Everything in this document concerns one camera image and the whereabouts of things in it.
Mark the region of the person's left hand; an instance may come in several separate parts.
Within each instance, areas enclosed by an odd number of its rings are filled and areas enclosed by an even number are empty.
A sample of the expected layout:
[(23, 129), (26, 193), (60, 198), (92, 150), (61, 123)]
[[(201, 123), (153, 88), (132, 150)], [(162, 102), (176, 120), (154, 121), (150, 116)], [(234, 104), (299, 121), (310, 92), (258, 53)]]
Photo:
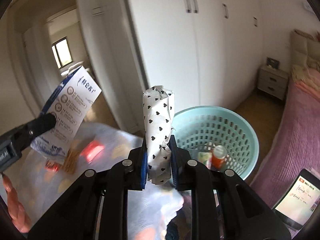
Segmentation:
[(21, 233), (28, 233), (31, 229), (31, 220), (23, 205), (18, 200), (16, 189), (13, 187), (8, 176), (2, 173), (3, 186), (7, 193), (7, 206), (12, 223)]

